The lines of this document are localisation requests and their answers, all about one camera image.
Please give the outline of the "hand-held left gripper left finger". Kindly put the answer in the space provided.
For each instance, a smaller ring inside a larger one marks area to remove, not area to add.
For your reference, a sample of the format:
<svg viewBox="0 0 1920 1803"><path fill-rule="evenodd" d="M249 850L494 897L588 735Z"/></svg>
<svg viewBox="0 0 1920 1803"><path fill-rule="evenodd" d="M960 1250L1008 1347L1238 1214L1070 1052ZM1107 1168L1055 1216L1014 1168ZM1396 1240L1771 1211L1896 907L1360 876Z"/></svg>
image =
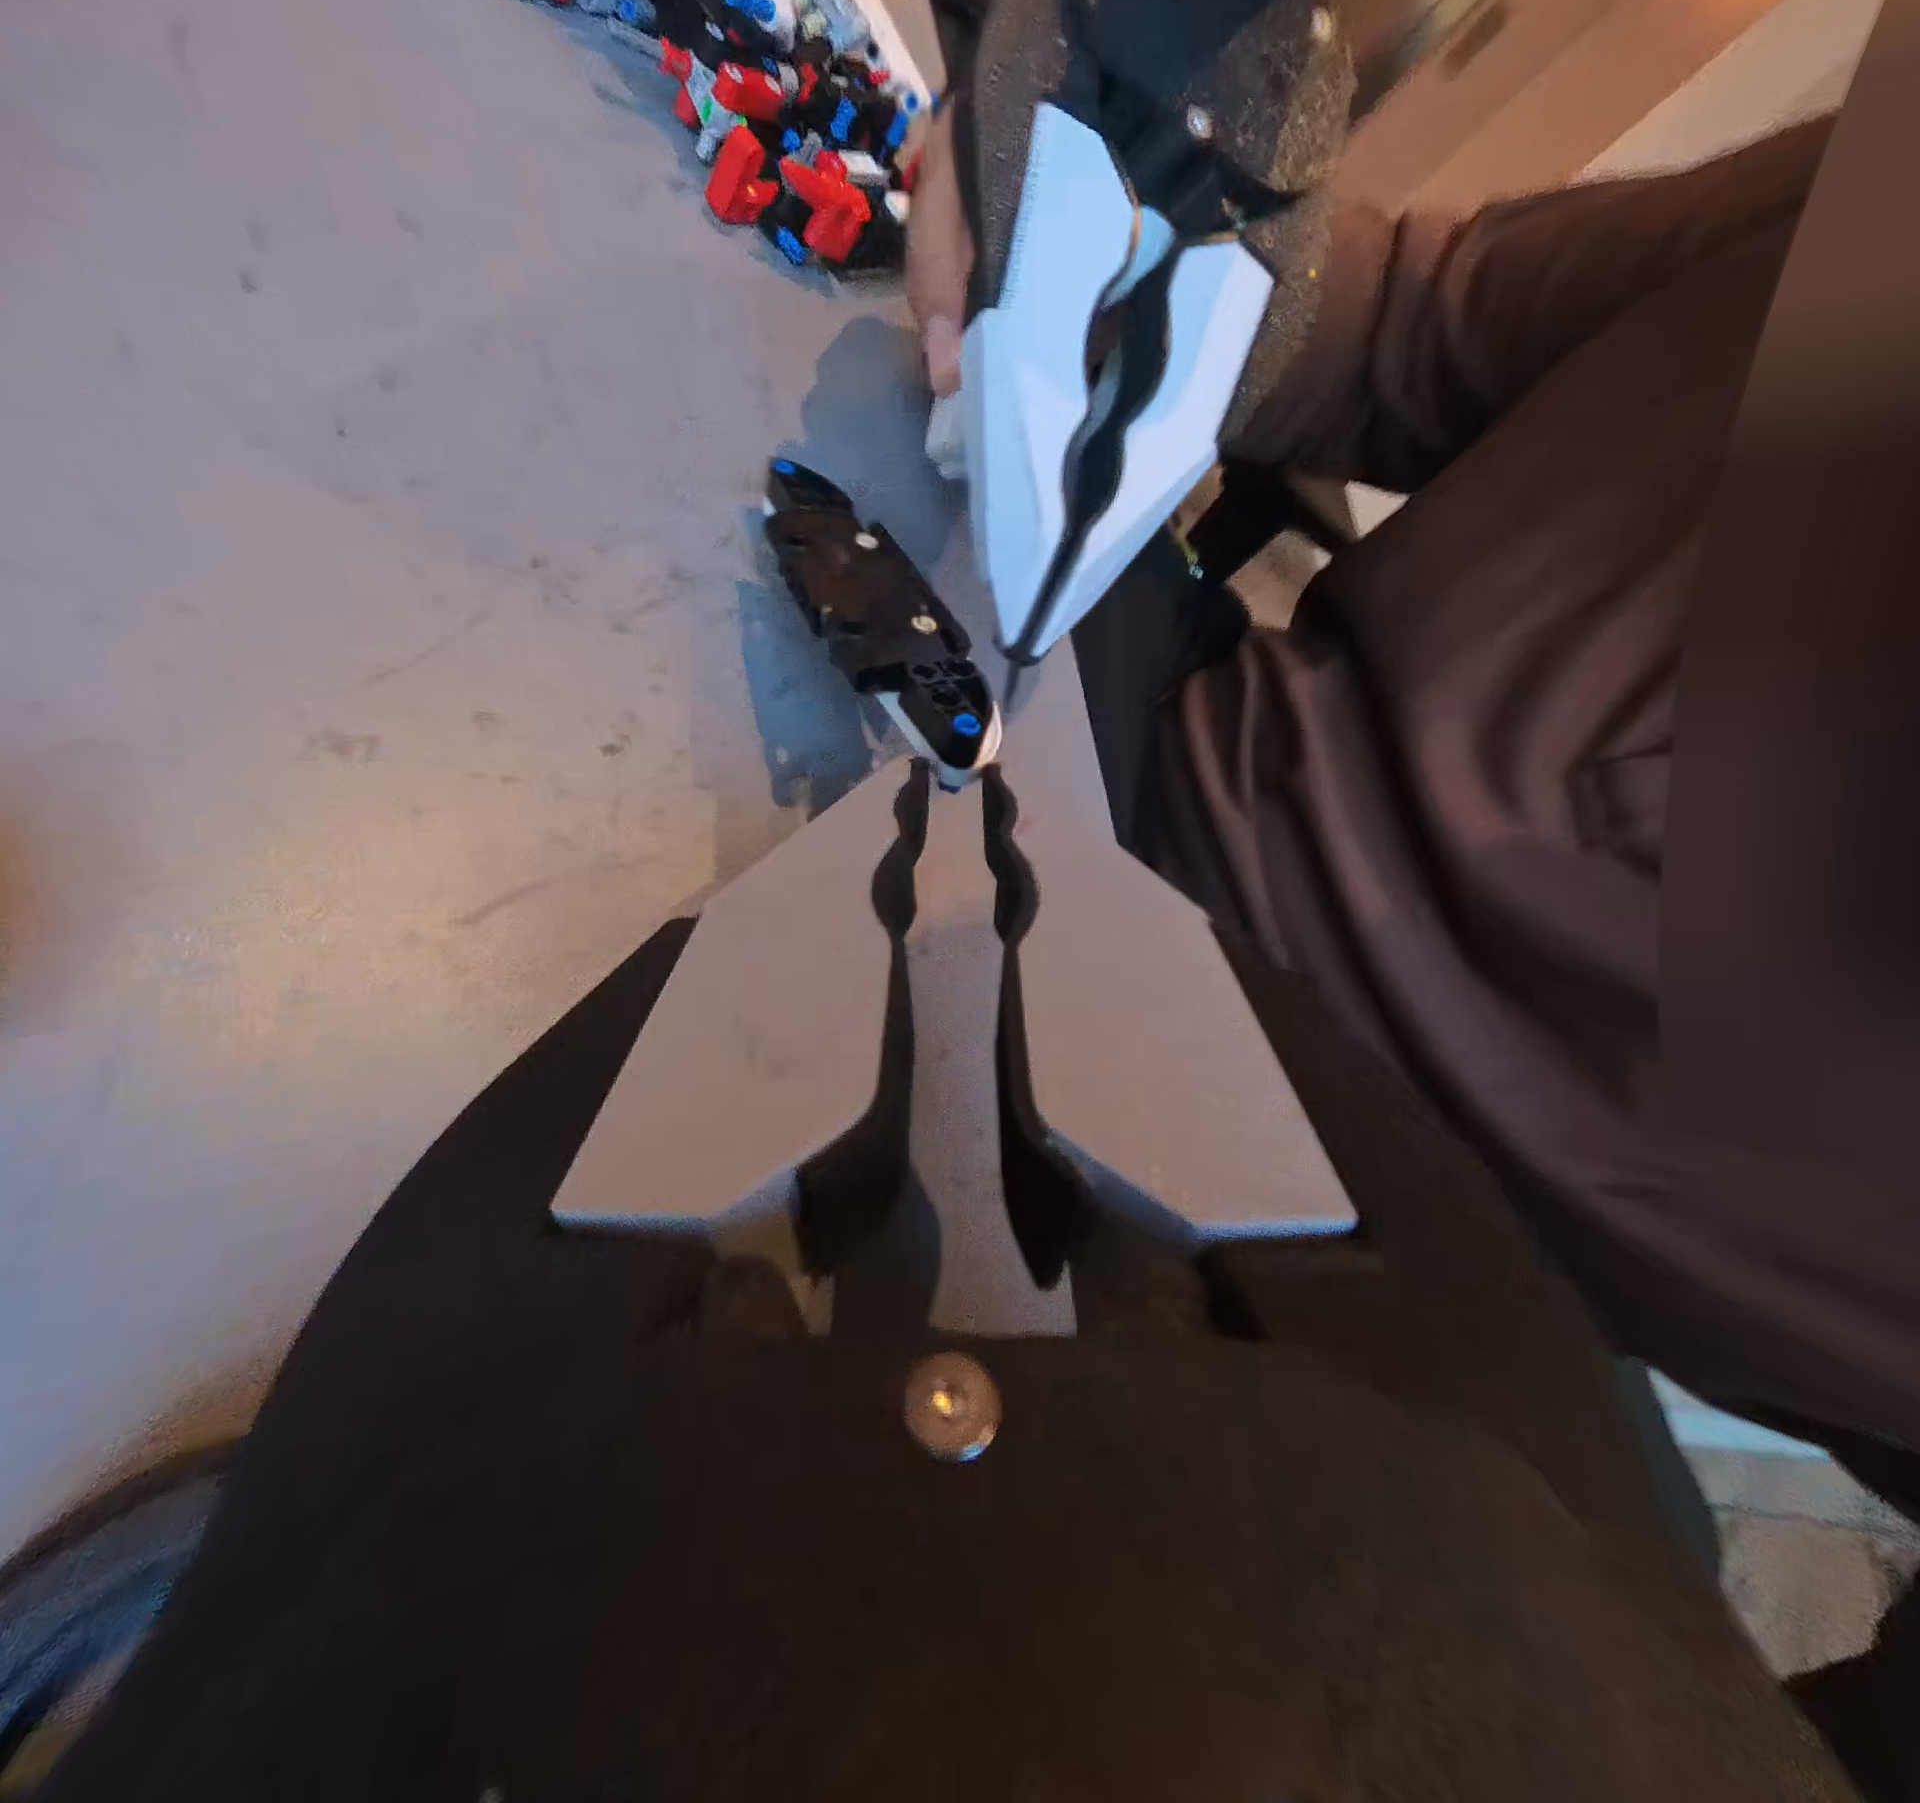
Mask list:
<svg viewBox="0 0 1920 1803"><path fill-rule="evenodd" d="M550 1203L577 1235L692 1238L811 1282L906 1178L930 775L895 764L724 886Z"/></svg>

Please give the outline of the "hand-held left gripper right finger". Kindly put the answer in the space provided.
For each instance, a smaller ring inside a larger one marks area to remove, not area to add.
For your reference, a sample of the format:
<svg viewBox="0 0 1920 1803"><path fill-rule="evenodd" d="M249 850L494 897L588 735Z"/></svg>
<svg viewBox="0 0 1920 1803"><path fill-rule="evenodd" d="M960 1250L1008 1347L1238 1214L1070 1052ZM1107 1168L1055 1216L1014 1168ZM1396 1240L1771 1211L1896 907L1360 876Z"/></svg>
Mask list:
<svg viewBox="0 0 1920 1803"><path fill-rule="evenodd" d="M1353 1238L1357 1208L1215 928L1109 832L981 779L999 1176L1053 1288L1098 1219L1194 1259Z"/></svg>

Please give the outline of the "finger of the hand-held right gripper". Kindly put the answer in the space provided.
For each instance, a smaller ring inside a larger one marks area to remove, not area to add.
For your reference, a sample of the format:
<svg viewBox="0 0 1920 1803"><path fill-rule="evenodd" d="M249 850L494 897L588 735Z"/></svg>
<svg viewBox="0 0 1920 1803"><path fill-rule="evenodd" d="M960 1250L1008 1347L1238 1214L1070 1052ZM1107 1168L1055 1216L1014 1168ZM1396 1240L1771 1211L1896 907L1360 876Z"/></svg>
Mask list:
<svg viewBox="0 0 1920 1803"><path fill-rule="evenodd" d="M961 351L976 568L1010 666L1032 666L1118 581L1160 521L1122 496L1127 304L1160 264L1160 219L1088 123L1030 118L995 302Z"/></svg>
<svg viewBox="0 0 1920 1803"><path fill-rule="evenodd" d="M1272 279L1236 242L1175 247L1119 304L1100 408L1068 446L1064 537L1032 606L1043 656L1106 597L1214 465Z"/></svg>

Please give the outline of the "black white toy car panel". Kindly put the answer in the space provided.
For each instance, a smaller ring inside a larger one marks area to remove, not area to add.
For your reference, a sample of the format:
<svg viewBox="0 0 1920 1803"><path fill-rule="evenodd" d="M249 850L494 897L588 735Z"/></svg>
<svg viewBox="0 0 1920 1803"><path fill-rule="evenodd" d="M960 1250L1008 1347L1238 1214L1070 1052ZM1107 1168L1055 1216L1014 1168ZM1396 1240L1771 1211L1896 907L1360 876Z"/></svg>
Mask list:
<svg viewBox="0 0 1920 1803"><path fill-rule="evenodd" d="M997 760L995 692L961 621L851 496L789 455L767 468L762 533L833 672L873 700L948 792Z"/></svg>

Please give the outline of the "person's right forearm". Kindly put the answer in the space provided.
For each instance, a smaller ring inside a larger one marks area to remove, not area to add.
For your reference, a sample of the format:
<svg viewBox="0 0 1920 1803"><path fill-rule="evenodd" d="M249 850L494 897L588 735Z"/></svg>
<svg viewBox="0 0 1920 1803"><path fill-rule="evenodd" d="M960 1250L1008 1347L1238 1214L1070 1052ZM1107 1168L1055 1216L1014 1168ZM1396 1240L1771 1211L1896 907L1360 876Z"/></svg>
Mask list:
<svg viewBox="0 0 1920 1803"><path fill-rule="evenodd" d="M1410 495L1621 315L1790 228L1837 121L1466 217L1335 201L1307 336L1230 431L1228 461Z"/></svg>

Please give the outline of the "grey desk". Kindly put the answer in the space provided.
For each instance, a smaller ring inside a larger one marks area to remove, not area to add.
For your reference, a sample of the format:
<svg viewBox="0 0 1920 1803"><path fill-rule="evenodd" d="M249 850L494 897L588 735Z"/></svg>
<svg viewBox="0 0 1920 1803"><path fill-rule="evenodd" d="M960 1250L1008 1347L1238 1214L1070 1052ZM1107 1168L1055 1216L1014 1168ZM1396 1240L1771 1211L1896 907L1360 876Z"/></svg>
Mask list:
<svg viewBox="0 0 1920 1803"><path fill-rule="evenodd" d="M1 0L4 1553L229 1439L371 1211L899 741L765 461L985 636L884 293L517 0Z"/></svg>

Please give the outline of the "person's right hand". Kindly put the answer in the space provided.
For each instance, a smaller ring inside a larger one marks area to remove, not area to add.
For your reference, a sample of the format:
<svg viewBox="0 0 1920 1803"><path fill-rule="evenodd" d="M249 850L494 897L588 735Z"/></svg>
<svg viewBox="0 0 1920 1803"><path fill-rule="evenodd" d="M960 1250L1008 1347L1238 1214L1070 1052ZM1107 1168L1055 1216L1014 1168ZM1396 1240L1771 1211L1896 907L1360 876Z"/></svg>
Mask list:
<svg viewBox="0 0 1920 1803"><path fill-rule="evenodd" d="M932 400L961 389L966 335L990 295L997 261L992 178L976 111L973 89L960 88L932 117L906 224L901 281Z"/></svg>

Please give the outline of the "person's brown shirt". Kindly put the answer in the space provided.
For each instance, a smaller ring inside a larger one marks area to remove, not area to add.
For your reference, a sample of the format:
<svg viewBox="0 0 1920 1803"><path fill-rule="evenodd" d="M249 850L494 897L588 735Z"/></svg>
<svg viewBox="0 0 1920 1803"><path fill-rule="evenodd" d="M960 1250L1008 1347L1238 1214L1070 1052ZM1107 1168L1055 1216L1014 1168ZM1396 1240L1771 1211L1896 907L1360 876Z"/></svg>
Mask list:
<svg viewBox="0 0 1920 1803"><path fill-rule="evenodd" d="M1767 340L1825 159L1186 680L1144 858L1621 1351L1913 1469L1916 333Z"/></svg>

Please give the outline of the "toy brick car chassis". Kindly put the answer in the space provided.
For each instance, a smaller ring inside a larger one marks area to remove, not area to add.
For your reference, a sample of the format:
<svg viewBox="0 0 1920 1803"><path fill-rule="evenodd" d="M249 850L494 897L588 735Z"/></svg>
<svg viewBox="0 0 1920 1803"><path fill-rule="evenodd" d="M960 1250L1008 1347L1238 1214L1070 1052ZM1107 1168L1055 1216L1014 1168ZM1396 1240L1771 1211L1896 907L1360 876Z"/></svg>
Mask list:
<svg viewBox="0 0 1920 1803"><path fill-rule="evenodd" d="M664 78L706 215L788 264L887 276L948 69L929 0L577 0Z"/></svg>

